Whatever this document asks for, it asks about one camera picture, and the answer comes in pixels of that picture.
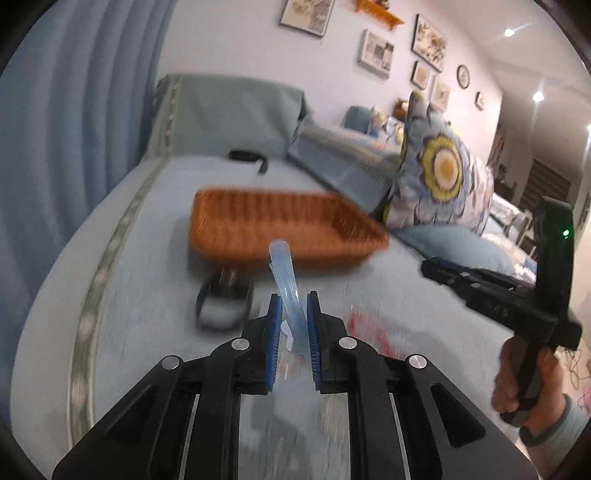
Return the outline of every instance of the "person's arm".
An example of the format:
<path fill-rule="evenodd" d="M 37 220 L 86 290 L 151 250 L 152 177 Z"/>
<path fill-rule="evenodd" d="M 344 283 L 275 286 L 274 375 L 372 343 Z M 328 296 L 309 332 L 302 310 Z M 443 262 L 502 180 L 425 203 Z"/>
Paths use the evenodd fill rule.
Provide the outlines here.
<path fill-rule="evenodd" d="M 519 406 L 517 379 L 511 369 L 511 346 L 512 339 L 503 345 L 501 369 L 495 378 L 492 407 L 499 413 L 513 412 Z M 544 387 L 519 434 L 540 476 L 549 478 L 579 438 L 589 417 L 563 395 L 564 373 L 550 349 L 540 352 L 538 367 Z"/>

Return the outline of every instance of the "wicker basket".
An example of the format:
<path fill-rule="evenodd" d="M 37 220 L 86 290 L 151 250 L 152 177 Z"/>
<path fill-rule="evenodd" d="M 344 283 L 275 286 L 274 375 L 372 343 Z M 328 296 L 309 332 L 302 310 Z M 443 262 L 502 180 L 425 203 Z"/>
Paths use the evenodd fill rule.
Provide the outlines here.
<path fill-rule="evenodd" d="M 385 249 L 383 227 L 336 194 L 200 190 L 189 243 L 222 265 L 269 263 L 269 244 L 283 239 L 298 265 L 355 265 Z"/>

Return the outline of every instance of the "human hand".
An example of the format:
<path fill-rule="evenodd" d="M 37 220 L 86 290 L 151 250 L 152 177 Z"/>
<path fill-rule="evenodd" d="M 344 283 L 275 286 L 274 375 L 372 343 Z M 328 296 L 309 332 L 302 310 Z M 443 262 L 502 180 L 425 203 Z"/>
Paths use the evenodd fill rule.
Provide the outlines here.
<path fill-rule="evenodd" d="M 519 385 L 511 369 L 513 341 L 513 338 L 507 340 L 501 349 L 501 369 L 495 378 L 492 407 L 499 413 L 514 412 L 519 407 L 517 401 Z M 538 368 L 544 386 L 540 392 L 538 403 L 531 410 L 531 414 L 524 424 L 534 437 L 539 436 L 558 422 L 566 408 L 566 399 L 562 394 L 564 373 L 558 359 L 549 348 L 540 350 Z"/>

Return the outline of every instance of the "framed picture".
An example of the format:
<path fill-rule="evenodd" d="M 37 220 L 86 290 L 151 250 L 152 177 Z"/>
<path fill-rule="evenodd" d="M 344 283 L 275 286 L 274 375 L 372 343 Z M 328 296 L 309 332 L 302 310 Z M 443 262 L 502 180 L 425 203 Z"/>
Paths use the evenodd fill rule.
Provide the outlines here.
<path fill-rule="evenodd" d="M 411 78 L 411 82 L 421 90 L 424 90 L 427 88 L 430 76 L 431 72 L 429 71 L 429 67 L 422 61 L 417 60 L 414 64 L 413 78 Z"/>
<path fill-rule="evenodd" d="M 324 37 L 336 0 L 287 0 L 281 25 Z"/>
<path fill-rule="evenodd" d="M 452 89 L 447 83 L 437 77 L 433 82 L 433 91 L 431 93 L 431 106 L 444 112 L 447 110 L 447 104 L 449 103 L 449 97 L 452 94 Z"/>
<path fill-rule="evenodd" d="M 363 32 L 359 63 L 378 75 L 390 77 L 394 45 L 369 29 Z"/>
<path fill-rule="evenodd" d="M 457 82 L 464 90 L 470 86 L 470 70 L 465 65 L 460 65 L 457 68 Z"/>
<path fill-rule="evenodd" d="M 438 72 L 443 71 L 447 40 L 420 14 L 417 15 L 417 25 L 414 29 L 413 52 Z"/>
<path fill-rule="evenodd" d="M 482 92 L 476 94 L 476 106 L 479 110 L 484 110 L 486 107 L 486 98 Z"/>

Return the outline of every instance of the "blue pillow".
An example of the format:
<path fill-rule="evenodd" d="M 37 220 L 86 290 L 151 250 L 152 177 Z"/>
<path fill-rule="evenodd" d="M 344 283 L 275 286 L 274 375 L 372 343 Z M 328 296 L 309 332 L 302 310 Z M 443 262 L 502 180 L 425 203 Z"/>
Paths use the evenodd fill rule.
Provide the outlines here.
<path fill-rule="evenodd" d="M 230 150 L 239 149 L 285 158 L 309 114 L 301 90 L 245 77 L 168 75 L 156 98 L 159 110 L 147 158 L 164 155 L 167 147 L 174 155 L 226 158 Z M 172 115 L 171 105 L 176 106 Z"/>
<path fill-rule="evenodd" d="M 425 258 L 439 257 L 470 268 L 486 268 L 514 275 L 505 251 L 460 225 L 418 225 L 392 232 Z"/>

